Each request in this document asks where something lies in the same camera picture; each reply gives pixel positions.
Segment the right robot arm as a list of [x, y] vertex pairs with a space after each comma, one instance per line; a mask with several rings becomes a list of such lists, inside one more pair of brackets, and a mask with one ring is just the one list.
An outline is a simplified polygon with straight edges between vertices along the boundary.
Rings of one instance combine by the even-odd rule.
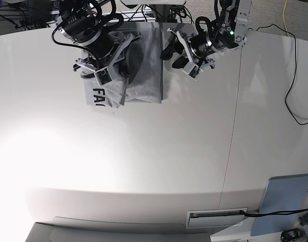
[[54, 32], [69, 39], [70, 47], [81, 49], [84, 57], [73, 65], [73, 71], [83, 68], [86, 78], [94, 77], [100, 85], [107, 84], [120, 75], [129, 77], [124, 60], [130, 44], [140, 34], [112, 35], [124, 23], [123, 15], [117, 13], [115, 1], [110, 1], [111, 12], [102, 13], [106, 1], [59, 1], [59, 17]]

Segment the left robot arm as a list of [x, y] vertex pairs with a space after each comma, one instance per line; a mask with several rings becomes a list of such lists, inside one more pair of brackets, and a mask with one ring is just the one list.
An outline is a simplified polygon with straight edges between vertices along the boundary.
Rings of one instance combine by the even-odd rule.
[[160, 59], [168, 61], [174, 53], [178, 53], [172, 68], [183, 70], [193, 79], [206, 67], [214, 69], [212, 54], [245, 45], [251, 5], [252, 1], [214, 1], [216, 19], [210, 21], [204, 16], [196, 18], [196, 33], [167, 29], [172, 38]]

